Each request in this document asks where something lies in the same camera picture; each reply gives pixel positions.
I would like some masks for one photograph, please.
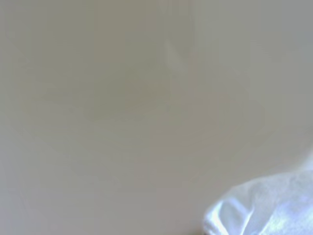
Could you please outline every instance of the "white fabric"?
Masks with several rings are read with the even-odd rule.
[[[206,235],[312,235],[313,171],[234,187],[204,218]]]

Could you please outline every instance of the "beige wall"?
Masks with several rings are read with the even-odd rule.
[[[311,5],[1,0],[1,234],[197,235],[228,187],[295,168]]]

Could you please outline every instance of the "shiny fabric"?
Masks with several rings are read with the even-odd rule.
[[[313,235],[313,171],[234,187],[204,217],[205,235]]]

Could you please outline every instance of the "white wall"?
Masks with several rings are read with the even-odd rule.
[[[0,6],[1,234],[197,234],[310,146],[309,1]]]

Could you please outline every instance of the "white cloth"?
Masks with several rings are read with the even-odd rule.
[[[313,171],[234,187],[204,217],[206,235],[313,235]]]

